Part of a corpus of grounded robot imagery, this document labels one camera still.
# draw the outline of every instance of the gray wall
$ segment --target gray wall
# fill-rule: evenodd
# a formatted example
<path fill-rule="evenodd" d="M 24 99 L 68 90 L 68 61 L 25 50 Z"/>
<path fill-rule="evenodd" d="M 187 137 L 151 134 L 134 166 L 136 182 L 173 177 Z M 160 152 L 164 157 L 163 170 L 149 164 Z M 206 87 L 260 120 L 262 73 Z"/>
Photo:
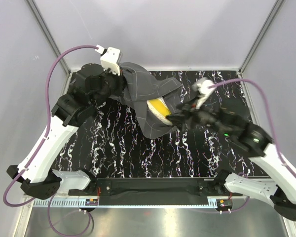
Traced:
<path fill-rule="evenodd" d="M 100 44 L 148 69 L 217 69 L 241 66 L 275 0 L 35 2 L 62 52 Z M 98 60 L 86 50 L 66 57 L 72 69 Z"/>
<path fill-rule="evenodd" d="M 25 158 L 46 125 L 44 85 L 55 60 L 24 0 L 0 0 L 0 237 L 12 236 L 19 208 L 6 207 L 2 194 L 10 182 L 6 169 Z M 65 73 L 57 68 L 51 83 L 52 103 Z M 9 200 L 18 203 L 19 185 Z"/>
<path fill-rule="evenodd" d="M 284 3 L 244 71 L 244 78 L 263 86 L 281 150 L 296 167 L 296 0 Z M 260 124 L 268 127 L 259 94 L 254 88 L 249 90 Z"/>

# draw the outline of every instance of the metal frame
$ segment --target metal frame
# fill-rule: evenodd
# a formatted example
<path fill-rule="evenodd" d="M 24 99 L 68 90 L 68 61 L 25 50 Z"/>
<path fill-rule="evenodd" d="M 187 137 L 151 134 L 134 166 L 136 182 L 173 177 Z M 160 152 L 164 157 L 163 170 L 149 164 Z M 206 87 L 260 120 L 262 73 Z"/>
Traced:
<path fill-rule="evenodd" d="M 259 46 L 259 44 L 261 43 L 265 33 L 267 32 L 267 30 L 269 29 L 270 25 L 272 24 L 275 16 L 277 15 L 278 11 L 280 10 L 281 6 L 283 5 L 283 3 L 285 2 L 285 0 L 277 0 L 275 2 L 275 4 L 273 5 L 272 10 L 270 11 L 269 15 L 267 16 L 267 19 L 265 20 L 262 29 L 260 30 L 255 42 L 253 43 L 245 61 L 243 62 L 243 64 L 241 65 L 241 67 L 239 68 L 239 71 L 241 73 L 244 72 L 244 70 L 246 69 L 247 65 L 249 64 L 252 56 L 254 55 L 257 47 Z"/>
<path fill-rule="evenodd" d="M 98 200 L 98 197 L 55 197 L 51 202 L 50 207 L 90 208 L 92 206 L 86 204 L 87 199 Z M 35 199 L 33 201 L 34 207 L 48 207 L 49 202 L 50 198 L 46 200 Z"/>
<path fill-rule="evenodd" d="M 56 55 L 56 57 L 58 57 L 61 54 L 61 52 L 60 52 L 54 38 L 52 37 L 52 35 L 51 35 L 51 33 L 50 33 L 50 31 L 49 31 L 49 29 L 48 29 L 48 27 L 47 27 L 47 25 L 46 25 L 46 23 L 44 21 L 44 18 L 42 17 L 41 12 L 39 11 L 39 9 L 38 9 L 38 7 L 37 7 L 37 5 L 35 3 L 35 0 L 25 0 L 25 2 L 28 4 L 31 12 L 33 13 L 34 17 L 36 18 L 37 23 L 38 23 L 39 27 L 41 28 L 43 34 L 45 35 L 46 40 L 50 44 L 54 54 Z M 256 49 L 258 48 L 259 44 L 261 43 L 264 35 L 266 34 L 267 30 L 269 29 L 271 23 L 273 22 L 275 16 L 277 15 L 278 11 L 280 10 L 280 8 L 281 8 L 281 6 L 283 5 L 284 2 L 285 2 L 285 0 L 277 0 L 275 2 L 271 12 L 269 13 L 264 25 L 262 26 L 262 29 L 260 30 L 255 42 L 253 43 L 248 55 L 246 56 L 243 64 L 241 65 L 241 67 L 239 69 L 222 68 L 222 69 L 219 69 L 219 70 L 221 70 L 221 71 L 224 71 L 224 70 L 238 71 L 239 78 L 242 78 L 242 73 L 244 72 L 247 65 L 249 64 L 252 56 L 254 55 Z M 71 70 L 68 67 L 65 60 L 63 60 L 63 59 L 60 61 L 60 63 L 61 63 L 61 66 L 62 66 L 63 70 L 67 74 L 67 80 L 66 80 L 66 83 L 64 84 L 64 87 L 63 87 L 62 92 L 61 92 L 61 95 L 63 95 L 68 90 L 69 83 L 70 83 L 71 77 L 72 77 L 72 72 L 74 72 L 75 70 Z M 217 69 L 213 69 L 213 68 L 175 68 L 175 69 L 174 68 L 173 69 L 164 69 L 164 68 L 163 69 L 156 69 L 156 68 L 154 68 L 154 69 L 150 69 L 150 71 L 169 71 L 169 70 L 205 71 L 205 70 L 217 70 Z M 258 120 L 258 118 L 256 116 L 256 111 L 255 111 L 255 108 L 253 106 L 249 90 L 248 90 L 245 83 L 241 83 L 241 85 L 242 85 L 243 92 L 244 92 L 244 95 L 245 95 L 246 100 L 247 100 L 247 105 L 248 105 L 248 107 L 250 109 L 250 114 L 251 114 L 252 120 L 253 120 L 253 122 L 255 124 L 259 124 L 259 120 Z M 69 196 L 66 196 L 66 195 L 63 195 L 63 194 L 60 195 L 60 196 L 59 195 L 55 196 L 55 198 L 59 199 L 59 200 L 64 199 L 64 198 L 68 198 L 68 197 Z M 16 228 L 15 228 L 13 237 L 23 237 L 25 235 L 33 206 L 34 206 L 34 202 L 21 207 L 22 209 L 20 210 L 20 215 L 19 215 L 19 218 L 18 218 L 18 221 L 17 221 L 17 224 L 16 224 Z M 283 218 L 283 222 L 284 222 L 284 226 L 285 226 L 285 228 L 287 230 L 288 236 L 289 237 L 296 237 L 296 222 L 290 221 L 290 220 L 288 220 L 286 218 Z"/>
<path fill-rule="evenodd" d="M 58 57 L 61 52 L 53 38 L 53 36 L 51 35 L 45 21 L 44 18 L 41 15 L 41 12 L 39 11 L 36 3 L 34 0 L 25 0 L 25 2 L 28 4 L 31 12 L 33 13 L 34 17 L 36 18 L 36 21 L 39 25 L 39 27 L 41 28 L 41 30 L 43 31 L 43 34 L 46 38 L 46 40 L 48 41 L 49 45 L 51 46 L 54 54 L 56 55 L 56 57 Z M 66 74 L 70 73 L 70 68 L 68 67 L 66 61 L 64 59 L 60 60 L 60 64 L 63 68 L 63 70 L 65 71 Z"/>
<path fill-rule="evenodd" d="M 24 196 L 24 201 L 29 200 L 31 197 Z M 26 229 L 28 227 L 28 223 L 30 220 L 30 216 L 32 213 L 34 202 L 22 206 L 19 214 L 19 218 L 16 222 L 14 233 L 12 237 L 24 237 L 26 233 Z"/>

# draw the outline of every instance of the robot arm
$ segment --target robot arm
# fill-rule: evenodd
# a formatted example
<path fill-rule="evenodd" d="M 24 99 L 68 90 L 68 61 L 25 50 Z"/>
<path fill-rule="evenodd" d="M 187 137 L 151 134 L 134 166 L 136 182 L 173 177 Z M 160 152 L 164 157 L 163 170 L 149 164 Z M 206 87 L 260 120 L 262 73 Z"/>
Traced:
<path fill-rule="evenodd" d="M 81 190 L 84 194 L 95 192 L 93 174 L 87 170 L 64 172 L 52 170 L 51 166 L 65 143 L 75 134 L 85 120 L 93 116 L 97 105 L 109 96 L 121 96 L 125 88 L 125 79 L 119 69 L 120 50 L 103 49 L 101 64 L 86 64 L 76 73 L 76 79 L 70 84 L 68 93 L 61 96 L 54 108 L 48 137 L 45 131 L 36 142 L 28 156 L 19 164 L 11 165 L 7 173 L 14 179 L 25 170 L 17 180 L 21 189 L 39 199 L 47 199 L 56 192 Z M 30 157 L 45 139 L 31 164 L 25 168 Z"/>
<path fill-rule="evenodd" d="M 207 88 L 211 84 L 213 82 L 207 79 L 198 81 L 194 85 L 198 96 L 178 105 L 181 111 L 166 118 L 182 130 L 185 130 L 185 124 L 188 129 L 202 124 L 223 134 L 239 154 L 260 166 L 274 182 L 259 182 L 222 170 L 208 190 L 225 189 L 259 199 L 273 206 L 282 216 L 296 221 L 296 178 L 282 164 L 272 138 L 258 125 L 237 115 L 233 108 L 221 107 L 219 111 L 213 111 L 202 106 L 213 92 L 213 89 Z M 284 160 L 296 174 L 296 169 Z"/>

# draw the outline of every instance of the yellow lining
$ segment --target yellow lining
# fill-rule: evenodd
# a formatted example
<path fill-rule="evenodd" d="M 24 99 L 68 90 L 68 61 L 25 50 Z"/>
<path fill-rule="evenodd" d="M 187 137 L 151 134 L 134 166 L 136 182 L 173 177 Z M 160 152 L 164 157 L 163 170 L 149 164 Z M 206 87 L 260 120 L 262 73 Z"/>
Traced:
<path fill-rule="evenodd" d="M 166 117 L 171 114 L 170 110 L 159 100 L 159 98 L 148 101 L 162 116 Z"/>

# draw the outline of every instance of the purple cable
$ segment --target purple cable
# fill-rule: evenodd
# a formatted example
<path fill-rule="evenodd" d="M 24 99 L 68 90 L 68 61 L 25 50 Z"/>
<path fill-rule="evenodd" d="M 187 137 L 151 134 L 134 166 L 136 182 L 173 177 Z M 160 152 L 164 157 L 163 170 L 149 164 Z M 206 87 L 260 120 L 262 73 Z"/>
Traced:
<path fill-rule="evenodd" d="M 49 82 L 50 82 L 50 79 L 51 79 L 51 75 L 53 74 L 53 71 L 55 70 L 56 65 L 59 63 L 59 61 L 64 56 L 66 56 L 70 52 L 73 52 L 73 51 L 76 51 L 76 50 L 82 49 L 82 48 L 99 49 L 97 46 L 93 46 L 93 45 L 82 45 L 82 46 L 77 46 L 77 47 L 68 49 L 67 51 L 65 51 L 61 55 L 59 55 L 59 57 L 55 60 L 55 62 L 53 63 L 53 65 L 51 66 L 51 68 L 49 70 L 49 73 L 48 73 L 47 79 L 46 79 L 46 86 L 45 86 L 45 101 L 46 101 L 46 107 L 47 107 L 47 128 L 46 128 L 46 132 L 45 132 L 44 137 L 48 137 L 48 134 L 49 134 L 49 131 L 50 131 L 51 112 L 50 112 L 50 104 L 49 104 Z M 44 142 L 45 142 L 45 139 L 42 139 L 40 144 L 38 145 L 38 147 L 36 148 L 36 150 L 32 154 L 31 158 L 29 159 L 29 161 L 25 164 L 25 166 L 24 166 L 25 169 L 27 169 L 29 167 L 29 165 L 32 163 L 35 156 L 38 154 L 39 150 L 43 146 Z M 15 178 L 11 181 L 11 183 L 8 185 L 8 187 L 4 191 L 4 193 L 3 193 L 3 202 L 4 202 L 5 205 L 10 206 L 10 207 L 19 207 L 19 206 L 26 205 L 26 204 L 30 203 L 31 201 L 33 201 L 35 199 L 35 198 L 31 198 L 30 200 L 28 200 L 28 201 L 26 201 L 24 203 L 19 203 L 19 204 L 12 204 L 12 203 L 9 203 L 9 201 L 7 200 L 7 195 L 9 193 L 11 187 L 18 180 L 18 178 L 20 178 L 21 175 L 25 172 L 25 169 L 21 170 L 19 172 L 19 174 L 17 176 L 15 176 Z"/>
<path fill-rule="evenodd" d="M 65 235 L 65 234 L 63 234 L 63 233 L 60 233 L 60 232 L 59 232 L 58 230 L 56 230 L 56 228 L 53 226 L 53 223 L 51 223 L 51 219 L 50 219 L 50 205 L 51 205 L 51 202 L 53 201 L 55 195 L 56 195 L 56 194 L 54 194 L 54 195 L 50 198 L 49 203 L 48 203 L 48 207 L 47 207 L 48 222 L 49 222 L 49 225 L 50 225 L 51 229 L 52 229 L 55 233 L 57 233 L 57 234 L 59 234 L 60 236 L 63 236 L 63 237 L 79 237 L 79 236 L 83 235 L 83 234 L 88 230 L 88 228 L 89 228 L 89 226 L 90 226 L 90 223 L 91 223 L 91 218 L 92 218 L 92 216 L 91 216 L 91 214 L 90 214 L 89 212 L 86 212 L 86 213 L 88 214 L 88 217 L 89 217 L 88 224 L 87 224 L 86 228 L 85 228 L 80 234 L 78 234 L 78 235 L 74 235 L 74 236 Z"/>
<path fill-rule="evenodd" d="M 276 132 L 275 132 L 274 122 L 273 122 L 273 119 L 272 119 L 272 116 L 271 116 L 271 111 L 270 111 L 270 108 L 269 108 L 268 100 L 267 100 L 266 95 L 263 92 L 262 88 L 257 83 L 255 83 L 254 81 L 249 80 L 249 79 L 225 80 L 225 81 L 219 82 L 217 84 L 211 85 L 208 88 L 219 87 L 219 86 L 222 86 L 222 85 L 230 84 L 230 83 L 233 83 L 233 82 L 241 82 L 241 81 L 248 82 L 248 83 L 254 85 L 255 88 L 260 92 L 261 97 L 262 97 L 262 99 L 264 101 L 266 115 L 267 115 L 267 118 L 268 118 L 268 121 L 269 121 L 269 124 L 270 124 L 270 127 L 271 127 L 271 133 L 272 133 L 272 136 L 273 136 L 273 139 L 274 139 L 274 144 L 275 144 L 277 155 L 278 155 L 280 161 L 282 162 L 283 166 L 285 166 L 288 169 L 288 171 L 296 178 L 296 173 L 287 165 L 286 161 L 284 160 L 284 158 L 282 157 L 282 154 L 280 152 L 280 146 L 279 146 L 279 142 L 278 142 L 277 135 L 276 135 Z"/>
<path fill-rule="evenodd" d="M 71 211 L 69 213 L 67 213 L 65 216 L 63 216 L 59 221 L 56 221 L 55 223 L 53 223 L 53 226 L 55 227 L 56 225 L 58 225 L 59 223 L 61 223 L 63 220 L 65 220 L 68 216 L 71 216 L 72 214 L 75 214 L 79 212 L 79 210 L 74 210 L 74 211 Z M 46 230 L 46 229 L 50 229 L 50 225 L 48 224 L 48 226 L 42 226 L 41 223 L 41 217 L 38 216 L 38 219 L 39 219 L 39 224 L 40 224 L 40 227 L 43 229 L 43 230 Z"/>

